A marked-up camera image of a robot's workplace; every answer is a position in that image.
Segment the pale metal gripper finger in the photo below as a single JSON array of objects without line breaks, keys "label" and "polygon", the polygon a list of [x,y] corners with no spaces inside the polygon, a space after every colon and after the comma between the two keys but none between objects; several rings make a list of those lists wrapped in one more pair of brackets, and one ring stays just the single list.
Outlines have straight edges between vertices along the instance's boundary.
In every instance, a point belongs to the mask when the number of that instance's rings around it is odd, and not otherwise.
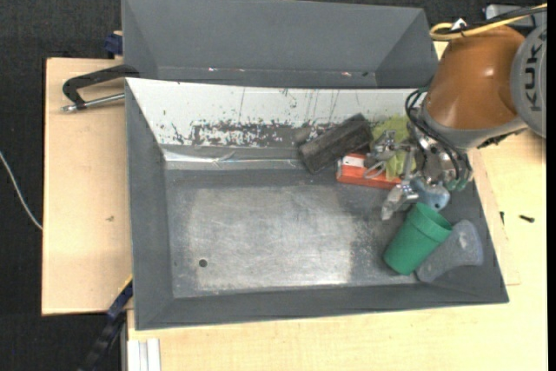
[{"label": "pale metal gripper finger", "polygon": [[419,194],[412,188],[410,183],[402,182],[395,185],[381,205],[381,220],[389,220],[394,213],[411,202],[415,202],[418,198]]},{"label": "pale metal gripper finger", "polygon": [[374,179],[382,174],[388,180],[408,180],[413,171],[413,145],[407,141],[396,142],[396,132],[385,130],[370,144],[364,160],[365,179]]}]

